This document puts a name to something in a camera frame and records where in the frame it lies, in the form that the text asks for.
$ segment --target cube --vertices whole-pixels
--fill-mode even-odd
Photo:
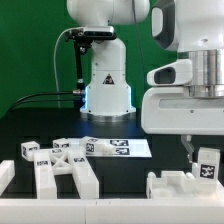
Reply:
[[[71,142],[66,138],[60,138],[53,141],[53,148],[69,148],[69,147],[71,147]]]
[[[40,150],[40,145],[37,142],[25,142],[21,144],[21,154],[27,161],[33,161],[33,152]]]

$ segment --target black and white pattern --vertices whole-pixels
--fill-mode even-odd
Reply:
[[[69,143],[62,144],[61,147],[62,147],[62,148],[69,148]]]
[[[116,148],[116,153],[119,155],[130,155],[129,148]]]
[[[37,147],[29,148],[29,151],[37,150]]]
[[[74,161],[76,163],[80,163],[80,162],[85,162],[85,159],[84,158],[74,158]]]
[[[26,148],[25,148],[25,147],[23,147],[23,155],[24,155],[24,156],[27,156]]]
[[[57,143],[54,143],[54,148],[59,148],[59,145]]]
[[[91,138],[88,140],[88,142],[97,142],[97,141],[98,141],[98,139],[96,139],[96,138]]]
[[[48,161],[39,161],[39,162],[37,162],[37,166],[44,166],[44,165],[48,165]]]
[[[114,146],[119,146],[119,147],[121,147],[121,146],[129,146],[129,143],[128,143],[128,140],[120,140],[120,139],[118,139],[118,140],[110,140],[110,144],[111,145],[114,145]]]
[[[62,149],[52,149],[52,153],[61,153]]]
[[[94,144],[87,143],[86,144],[86,152],[94,152]]]
[[[215,166],[211,165],[201,165],[200,177],[214,179],[215,177]]]

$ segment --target white block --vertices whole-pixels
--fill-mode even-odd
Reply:
[[[66,162],[68,154],[66,150],[58,148],[49,151],[51,162],[54,163],[52,166],[54,175],[72,174],[72,166]]]
[[[147,183],[146,183],[147,198],[155,198],[156,194],[164,195],[164,189],[166,188],[167,188],[166,177],[157,178],[153,172],[150,172],[148,174]]]
[[[22,157],[28,161],[33,161],[33,152],[40,150],[40,145],[37,142],[25,142],[21,144]]]
[[[68,161],[72,166],[72,176],[81,199],[99,198],[99,182],[84,153],[69,151]]]
[[[184,193],[194,193],[197,181],[192,173],[187,173],[181,180],[181,188]]]
[[[0,164],[0,196],[15,176],[14,161],[5,160]]]
[[[53,141],[53,148],[69,148],[71,143],[69,139],[60,138]]]
[[[180,186],[185,174],[183,171],[162,171],[161,176],[167,178],[168,185]]]
[[[220,151],[217,149],[200,148],[198,154],[198,191],[214,193],[218,183]]]
[[[106,139],[84,137],[79,145],[85,149],[87,155],[112,156],[116,152],[115,146],[108,144]]]
[[[37,198],[57,199],[57,187],[48,152],[34,153],[34,169]]]

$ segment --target black sticker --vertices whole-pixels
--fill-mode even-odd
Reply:
[[[129,146],[128,140],[110,140],[110,144],[114,146]]]
[[[98,139],[96,139],[96,138],[91,138],[88,140],[88,142],[97,142],[97,141],[98,141]]]
[[[54,143],[54,148],[59,148],[59,145],[57,143]]]
[[[44,165],[48,165],[48,161],[37,162],[37,166],[44,166]]]
[[[80,162],[85,162],[85,159],[84,158],[74,158],[74,161],[76,163],[80,163]]]
[[[62,148],[69,148],[69,143],[61,145]]]
[[[106,84],[106,85],[114,85],[114,81],[113,81],[113,79],[112,79],[112,77],[111,77],[110,74],[108,74],[108,76],[104,80],[103,84]]]
[[[116,148],[116,153],[119,155],[130,155],[129,148]]]
[[[52,153],[60,153],[62,152],[62,149],[52,149]]]
[[[27,156],[27,154],[26,154],[26,148],[23,146],[23,155],[24,156]]]
[[[86,151],[87,152],[94,152],[94,144],[87,143],[86,144]]]
[[[200,177],[214,179],[215,177],[215,166],[201,165]]]
[[[29,148],[29,151],[37,150],[37,147]]]

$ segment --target foam block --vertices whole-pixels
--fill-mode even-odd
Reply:
[[[22,157],[28,161],[33,161],[33,152],[40,150],[40,145],[37,142],[25,142],[21,144]]]
[[[80,198],[99,198],[99,182],[84,153],[81,150],[68,151],[68,161]]]
[[[88,155],[111,156],[116,152],[115,146],[108,144],[106,139],[86,136],[80,139],[79,145],[85,149]]]
[[[37,198],[57,199],[57,187],[48,152],[34,153],[34,169]]]
[[[69,148],[71,147],[70,140],[66,138],[60,138],[53,141],[54,148]]]
[[[0,196],[15,176],[14,161],[5,160],[0,164]]]

